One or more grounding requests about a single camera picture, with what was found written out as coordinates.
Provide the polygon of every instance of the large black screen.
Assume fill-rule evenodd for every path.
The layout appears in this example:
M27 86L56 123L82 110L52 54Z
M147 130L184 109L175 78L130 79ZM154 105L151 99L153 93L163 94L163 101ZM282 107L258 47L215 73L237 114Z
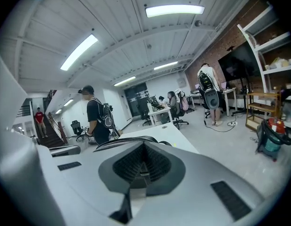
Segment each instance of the large black screen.
M219 60L226 81L260 75L255 55L245 42Z

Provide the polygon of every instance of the black cap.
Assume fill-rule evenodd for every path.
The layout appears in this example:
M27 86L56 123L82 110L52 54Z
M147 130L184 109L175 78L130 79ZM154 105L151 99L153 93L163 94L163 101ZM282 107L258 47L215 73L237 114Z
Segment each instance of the black cap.
M91 85L86 85L83 89L82 89L82 92L88 92L90 95L93 95L94 94L94 89Z

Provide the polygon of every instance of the hair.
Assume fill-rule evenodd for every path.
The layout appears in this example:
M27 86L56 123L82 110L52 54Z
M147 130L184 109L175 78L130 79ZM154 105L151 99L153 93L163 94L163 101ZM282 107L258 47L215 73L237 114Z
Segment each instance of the hair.
M94 89L91 85L86 85L83 89L82 92L87 92L90 95L94 95Z
M172 97L169 99L169 103L172 100L173 97L175 97L175 93L173 91L169 91L168 94L170 94Z

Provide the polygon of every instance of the ceiling light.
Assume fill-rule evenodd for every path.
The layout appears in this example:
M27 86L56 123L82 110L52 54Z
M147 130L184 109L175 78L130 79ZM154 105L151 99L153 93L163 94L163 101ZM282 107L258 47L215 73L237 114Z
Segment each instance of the ceiling light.
M165 64L165 65L161 65L161 66L155 67L154 70L162 69L164 67L171 66L171 65L176 65L177 63L178 63L178 61L172 62L172 63L169 63L169 64Z
M133 76L133 77L131 77L131 78L128 78L128 79L126 79L126 80L124 80L124 81L121 81L121 82L115 84L114 86L121 85L121 84L123 84L123 83L125 83L125 82L131 81L131 80L134 80L134 79L136 79L135 76Z
M164 5L152 8L146 8L147 17L155 17L165 14L176 14L176 13L192 13L192 14L203 14L204 7L196 5Z
M68 102L66 104L64 104L64 106L69 105L72 101L73 101L73 99L68 100Z
M67 71L70 66L81 56L88 48L90 48L93 44L98 41L93 34L87 37L66 59L64 64L61 67L61 70Z

